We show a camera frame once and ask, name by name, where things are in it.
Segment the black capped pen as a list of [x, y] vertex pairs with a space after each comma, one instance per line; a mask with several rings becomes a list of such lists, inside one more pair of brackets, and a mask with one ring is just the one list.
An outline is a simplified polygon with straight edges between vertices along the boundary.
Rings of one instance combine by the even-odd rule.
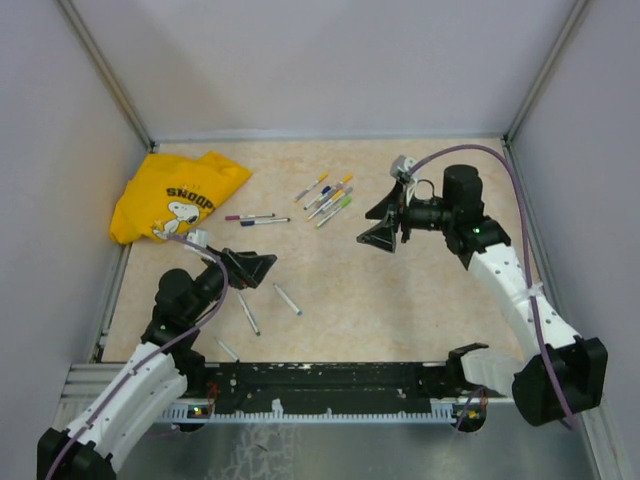
[[238, 362], [239, 361], [239, 356], [234, 352], [234, 350], [227, 345], [223, 340], [221, 340], [220, 338], [216, 337], [215, 338], [216, 343], [220, 346], [220, 348], [234, 361], [234, 362]]

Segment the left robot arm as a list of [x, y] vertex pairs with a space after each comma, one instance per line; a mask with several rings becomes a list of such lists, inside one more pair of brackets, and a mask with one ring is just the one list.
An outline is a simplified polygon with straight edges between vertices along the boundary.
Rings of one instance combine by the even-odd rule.
[[208, 384], [205, 358], [193, 348], [202, 327], [220, 310], [229, 289], [255, 289], [274, 266], [274, 254], [198, 247], [205, 264], [197, 277], [165, 272], [151, 321], [131, 357], [65, 428], [49, 428], [37, 444], [39, 479], [114, 479], [155, 420], [181, 396]]

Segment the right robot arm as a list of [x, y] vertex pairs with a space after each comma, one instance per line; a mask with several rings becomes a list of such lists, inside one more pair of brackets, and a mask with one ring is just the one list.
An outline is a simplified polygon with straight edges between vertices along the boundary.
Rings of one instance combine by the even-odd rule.
[[484, 387], [510, 397], [532, 426], [598, 407], [608, 362], [604, 344], [583, 338], [540, 288], [527, 284], [510, 237], [484, 212], [477, 169], [446, 168], [442, 194], [419, 199], [414, 193], [420, 180], [411, 166], [404, 156], [392, 166], [395, 185], [366, 213], [375, 224], [358, 236], [358, 243], [394, 252], [414, 230], [441, 232], [465, 270], [494, 296], [523, 353], [516, 359], [479, 343], [452, 350], [448, 387], [461, 396]]

